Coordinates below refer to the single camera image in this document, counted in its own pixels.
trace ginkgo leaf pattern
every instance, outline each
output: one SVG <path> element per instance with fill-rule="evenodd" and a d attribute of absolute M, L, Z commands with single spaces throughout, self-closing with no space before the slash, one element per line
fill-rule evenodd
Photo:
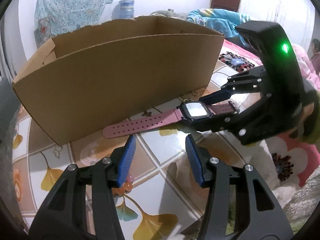
<path fill-rule="evenodd" d="M 142 215 L 142 221 L 133 233 L 133 240 L 160 240 L 168 236 L 176 226 L 178 217 L 175 214 L 149 215 L 132 198 L 124 196 L 137 206 Z"/>
<path fill-rule="evenodd" d="M 50 191 L 53 187 L 53 185 L 57 182 L 58 178 L 63 173 L 60 169 L 51 169 L 49 167 L 47 158 L 44 156 L 44 154 L 41 152 L 42 156 L 45 159 L 45 162 L 47 164 L 47 172 L 41 182 L 41 189 L 44 191 Z"/>
<path fill-rule="evenodd" d="M 13 140 L 12 148 L 15 150 L 19 147 L 20 143 L 23 140 L 23 136 L 20 134 L 17 134 L 17 136 Z"/>
<path fill-rule="evenodd" d="M 121 205 L 116 206 L 117 214 L 119 220 L 123 220 L 125 222 L 131 221 L 138 218 L 138 214 L 132 210 L 131 208 L 125 205 L 125 199 L 123 197 L 123 202 Z"/>
<path fill-rule="evenodd" d="M 172 134 L 178 134 L 178 129 L 176 124 L 169 124 L 159 128 L 159 134 L 161 136 L 168 136 Z"/>

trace watch face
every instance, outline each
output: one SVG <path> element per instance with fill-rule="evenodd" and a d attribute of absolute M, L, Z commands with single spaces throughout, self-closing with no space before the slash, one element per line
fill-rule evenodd
<path fill-rule="evenodd" d="M 186 108 L 191 117 L 201 117 L 208 115 L 202 104 L 198 102 L 187 103 Z"/>

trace pink bead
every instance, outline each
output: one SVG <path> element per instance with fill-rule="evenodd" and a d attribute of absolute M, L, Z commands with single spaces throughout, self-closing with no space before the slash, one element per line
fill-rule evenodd
<path fill-rule="evenodd" d="M 128 176 L 127 176 L 127 182 L 134 182 L 134 180 L 135 180 L 135 177 L 134 176 L 132 176 L 132 175 L 130 175 L 130 174 L 128 174 Z"/>

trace curtain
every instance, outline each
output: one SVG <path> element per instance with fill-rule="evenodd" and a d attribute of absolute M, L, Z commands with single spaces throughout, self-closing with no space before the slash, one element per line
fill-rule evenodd
<path fill-rule="evenodd" d="M 315 23 L 315 7 L 310 0 L 241 0 L 239 12 L 279 23 L 291 43 L 308 51 Z"/>
<path fill-rule="evenodd" d="M 2 42 L 2 31 L 1 31 L 1 26 L 2 26 L 2 20 L 0 21 L 0 80 L 2 77 L 6 77 L 7 80 L 12 82 L 13 78 L 16 76 L 16 72 L 13 69 L 13 67 L 9 67 L 7 60 L 6 60 L 6 54 Z"/>

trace brown cardboard box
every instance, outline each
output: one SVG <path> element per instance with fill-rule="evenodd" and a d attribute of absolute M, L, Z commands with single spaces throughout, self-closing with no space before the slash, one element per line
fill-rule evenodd
<path fill-rule="evenodd" d="M 13 88 L 59 145 L 206 86 L 224 36 L 145 16 L 87 26 L 46 41 Z"/>

